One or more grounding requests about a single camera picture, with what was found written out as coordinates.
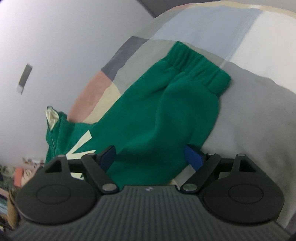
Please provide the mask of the green sweatshirt with white letters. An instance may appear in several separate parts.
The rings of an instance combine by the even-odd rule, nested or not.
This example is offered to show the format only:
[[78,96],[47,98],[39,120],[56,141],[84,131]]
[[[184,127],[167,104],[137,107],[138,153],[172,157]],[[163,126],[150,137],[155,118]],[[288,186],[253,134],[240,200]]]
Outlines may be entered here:
[[166,185],[186,166],[185,147],[203,146],[231,78],[181,42],[149,68],[96,123],[72,123],[47,108],[46,161],[115,146],[108,176],[127,185]]

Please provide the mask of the patchwork bed cover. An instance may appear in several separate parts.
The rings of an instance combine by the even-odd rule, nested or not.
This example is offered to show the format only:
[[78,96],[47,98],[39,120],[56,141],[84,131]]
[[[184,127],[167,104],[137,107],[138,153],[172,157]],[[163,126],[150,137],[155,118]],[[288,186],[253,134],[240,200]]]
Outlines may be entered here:
[[295,232],[295,13],[222,1],[177,6],[130,37],[88,83],[68,119],[99,121],[180,41],[231,76],[204,151],[247,154],[283,190],[278,222]]

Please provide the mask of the grey wall switch panel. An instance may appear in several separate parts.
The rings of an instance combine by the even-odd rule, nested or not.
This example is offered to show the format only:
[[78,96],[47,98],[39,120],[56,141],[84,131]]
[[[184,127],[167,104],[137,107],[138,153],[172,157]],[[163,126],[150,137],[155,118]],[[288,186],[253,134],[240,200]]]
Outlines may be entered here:
[[25,84],[30,76],[30,73],[32,71],[33,67],[30,64],[27,64],[22,72],[22,75],[20,77],[20,80],[18,82],[18,85],[16,87],[16,92],[19,94],[23,93],[23,90],[25,88]]

